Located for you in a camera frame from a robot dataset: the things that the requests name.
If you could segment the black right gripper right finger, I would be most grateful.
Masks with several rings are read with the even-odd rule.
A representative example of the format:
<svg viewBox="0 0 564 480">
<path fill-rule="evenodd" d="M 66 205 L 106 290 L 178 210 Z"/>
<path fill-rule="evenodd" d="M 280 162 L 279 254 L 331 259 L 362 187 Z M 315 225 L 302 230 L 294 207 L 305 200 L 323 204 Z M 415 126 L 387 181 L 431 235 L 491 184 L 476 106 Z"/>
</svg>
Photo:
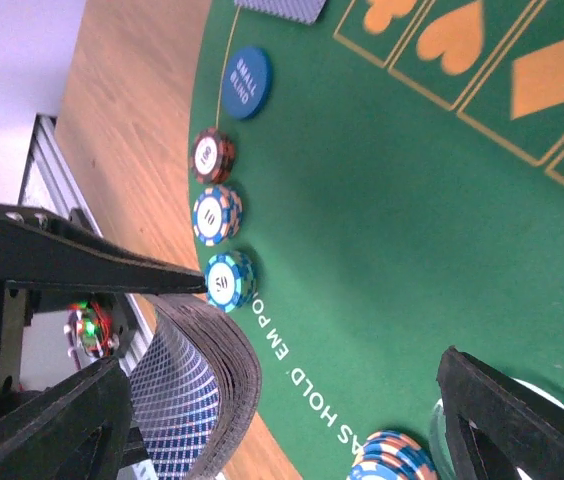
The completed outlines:
<svg viewBox="0 0 564 480">
<path fill-rule="evenodd" d="M 564 479 L 563 408 L 454 347 L 437 381 L 458 479 Z"/>
</svg>

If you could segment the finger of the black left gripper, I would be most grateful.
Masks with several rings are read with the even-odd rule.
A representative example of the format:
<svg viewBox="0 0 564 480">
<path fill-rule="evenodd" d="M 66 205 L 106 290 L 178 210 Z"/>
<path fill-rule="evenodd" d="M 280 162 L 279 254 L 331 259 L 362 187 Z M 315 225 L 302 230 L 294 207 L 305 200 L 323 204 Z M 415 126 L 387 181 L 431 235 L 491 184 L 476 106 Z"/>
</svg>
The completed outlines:
<svg viewBox="0 0 564 480">
<path fill-rule="evenodd" d="M 0 296 L 7 289 L 197 294 L 198 271 L 141 256 L 36 207 L 0 204 Z"/>
</svg>

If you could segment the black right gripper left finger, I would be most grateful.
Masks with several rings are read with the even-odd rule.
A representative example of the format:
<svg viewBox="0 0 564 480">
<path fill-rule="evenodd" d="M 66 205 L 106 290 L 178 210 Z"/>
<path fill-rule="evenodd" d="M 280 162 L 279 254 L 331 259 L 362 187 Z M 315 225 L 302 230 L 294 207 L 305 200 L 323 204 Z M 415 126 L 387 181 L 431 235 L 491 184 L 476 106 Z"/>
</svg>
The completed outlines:
<svg viewBox="0 0 564 480">
<path fill-rule="evenodd" d="M 130 382 L 101 359 L 0 418 L 0 479 L 115 479 L 131 425 Z"/>
</svg>

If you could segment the clear dealer button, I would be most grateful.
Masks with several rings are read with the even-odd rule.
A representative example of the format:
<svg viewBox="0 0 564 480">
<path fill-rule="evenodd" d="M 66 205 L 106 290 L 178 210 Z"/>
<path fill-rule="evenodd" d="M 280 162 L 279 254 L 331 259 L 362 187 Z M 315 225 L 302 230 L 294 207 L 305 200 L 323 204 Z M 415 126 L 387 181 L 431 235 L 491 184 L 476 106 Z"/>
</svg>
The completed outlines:
<svg viewBox="0 0 564 480">
<path fill-rule="evenodd" d="M 513 380 L 549 400 L 564 410 L 564 390 L 541 377 L 515 378 Z M 446 439 L 446 416 L 443 399 L 439 398 L 432 410 L 429 427 L 429 451 L 438 478 L 456 480 L 457 476 Z"/>
</svg>

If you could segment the blue poker chip stack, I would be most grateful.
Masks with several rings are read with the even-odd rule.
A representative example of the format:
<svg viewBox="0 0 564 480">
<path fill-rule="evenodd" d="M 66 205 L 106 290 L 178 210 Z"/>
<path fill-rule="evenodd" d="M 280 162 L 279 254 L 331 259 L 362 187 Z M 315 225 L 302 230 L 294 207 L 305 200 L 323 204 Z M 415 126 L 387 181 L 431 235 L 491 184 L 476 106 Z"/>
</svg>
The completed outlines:
<svg viewBox="0 0 564 480">
<path fill-rule="evenodd" d="M 425 449 L 405 433 L 371 434 L 356 452 L 347 479 L 436 480 L 437 470 Z"/>
</svg>

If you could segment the blue playing card deck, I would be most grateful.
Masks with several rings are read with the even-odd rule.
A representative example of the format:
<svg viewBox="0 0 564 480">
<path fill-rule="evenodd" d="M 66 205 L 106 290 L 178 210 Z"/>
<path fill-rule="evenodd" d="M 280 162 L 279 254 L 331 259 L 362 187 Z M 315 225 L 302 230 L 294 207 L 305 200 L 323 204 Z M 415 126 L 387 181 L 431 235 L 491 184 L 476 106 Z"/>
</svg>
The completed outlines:
<svg viewBox="0 0 564 480">
<path fill-rule="evenodd" d="M 130 374 L 134 420 L 160 479 L 213 479 L 242 442 L 262 374 L 222 310 L 190 295 L 151 299 L 157 327 Z"/>
</svg>

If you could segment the blue small blind button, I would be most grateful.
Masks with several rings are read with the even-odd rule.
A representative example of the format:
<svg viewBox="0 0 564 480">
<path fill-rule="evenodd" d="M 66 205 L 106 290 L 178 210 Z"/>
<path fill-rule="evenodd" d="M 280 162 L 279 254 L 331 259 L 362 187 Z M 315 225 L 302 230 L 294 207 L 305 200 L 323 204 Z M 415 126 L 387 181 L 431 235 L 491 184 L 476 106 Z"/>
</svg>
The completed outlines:
<svg viewBox="0 0 564 480">
<path fill-rule="evenodd" d="M 273 67 L 267 52 L 245 46 L 228 60 L 221 82 L 221 105 L 238 120 L 254 117 L 266 104 L 273 81 Z"/>
</svg>

